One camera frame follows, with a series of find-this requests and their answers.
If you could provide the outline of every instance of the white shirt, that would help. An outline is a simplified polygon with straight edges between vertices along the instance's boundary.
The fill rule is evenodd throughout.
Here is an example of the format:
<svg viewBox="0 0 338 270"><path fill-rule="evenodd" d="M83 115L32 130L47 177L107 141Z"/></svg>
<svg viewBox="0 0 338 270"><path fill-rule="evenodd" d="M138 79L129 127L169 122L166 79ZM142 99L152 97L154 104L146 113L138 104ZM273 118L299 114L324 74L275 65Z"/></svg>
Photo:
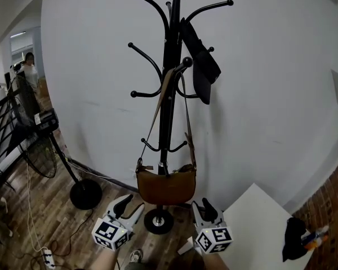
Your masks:
<svg viewBox="0 0 338 270"><path fill-rule="evenodd" d="M34 90L37 89L38 87L38 80L39 80L39 75L38 75L38 72L35 68L34 65L27 65L27 64L24 64L19 72L22 72L24 71L25 73L25 77L27 79L27 81L29 82L29 84L31 85L31 87L33 87Z"/></svg>

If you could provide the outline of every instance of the standing fan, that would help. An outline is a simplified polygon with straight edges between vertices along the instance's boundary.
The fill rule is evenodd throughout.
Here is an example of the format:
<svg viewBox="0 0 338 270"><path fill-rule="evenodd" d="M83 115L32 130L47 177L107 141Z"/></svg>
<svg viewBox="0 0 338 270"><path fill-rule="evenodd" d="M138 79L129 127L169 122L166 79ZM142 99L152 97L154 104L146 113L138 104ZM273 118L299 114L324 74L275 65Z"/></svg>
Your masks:
<svg viewBox="0 0 338 270"><path fill-rule="evenodd" d="M19 89L19 94L9 99L11 114L16 118L11 119L11 126L14 139L17 139L15 142L25 160L38 174L53 178L57 170L53 145L75 182L70 190L72 203L82 210L94 208L101 200L101 188L90 179L79 181L66 162L52 133L59 127L55 110L40 111L34 91L25 78L18 76L13 83Z"/></svg>

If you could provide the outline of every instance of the woman's hair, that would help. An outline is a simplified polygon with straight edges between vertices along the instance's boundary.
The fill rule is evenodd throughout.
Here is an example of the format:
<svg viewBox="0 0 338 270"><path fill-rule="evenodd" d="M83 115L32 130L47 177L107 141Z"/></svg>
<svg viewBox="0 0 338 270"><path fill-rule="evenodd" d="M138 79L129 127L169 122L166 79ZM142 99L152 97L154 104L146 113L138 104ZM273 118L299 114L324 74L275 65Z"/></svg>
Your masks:
<svg viewBox="0 0 338 270"><path fill-rule="evenodd" d="M34 54L32 54L31 52L26 53L24 63L27 62L27 60L28 60L28 58L29 58L30 56L33 56L33 58L34 58Z"/></svg>

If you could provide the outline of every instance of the round black base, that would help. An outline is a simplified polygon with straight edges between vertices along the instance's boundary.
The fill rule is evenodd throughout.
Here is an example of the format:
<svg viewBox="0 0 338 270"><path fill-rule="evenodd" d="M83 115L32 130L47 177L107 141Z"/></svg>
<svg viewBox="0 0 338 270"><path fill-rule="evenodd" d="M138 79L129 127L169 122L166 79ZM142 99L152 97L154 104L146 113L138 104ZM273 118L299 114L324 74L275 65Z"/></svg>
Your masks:
<svg viewBox="0 0 338 270"><path fill-rule="evenodd" d="M70 190L70 199L76 208L89 210L99 204L102 194L98 183L84 179L74 184Z"/></svg>
<svg viewBox="0 0 338 270"><path fill-rule="evenodd" d="M166 210L153 209L144 217L145 228L157 235L168 233L174 225L173 216Z"/></svg>

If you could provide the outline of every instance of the brick wall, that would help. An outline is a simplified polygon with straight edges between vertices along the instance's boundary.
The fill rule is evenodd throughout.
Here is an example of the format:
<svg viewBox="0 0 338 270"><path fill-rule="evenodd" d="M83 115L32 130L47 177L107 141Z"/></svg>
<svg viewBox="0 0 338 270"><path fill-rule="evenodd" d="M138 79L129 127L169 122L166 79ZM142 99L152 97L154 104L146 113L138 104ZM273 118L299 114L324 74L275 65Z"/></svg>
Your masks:
<svg viewBox="0 0 338 270"><path fill-rule="evenodd" d="M293 216L302 219L309 231L330 226L329 239L315 249L306 270L338 269L338 167Z"/></svg>

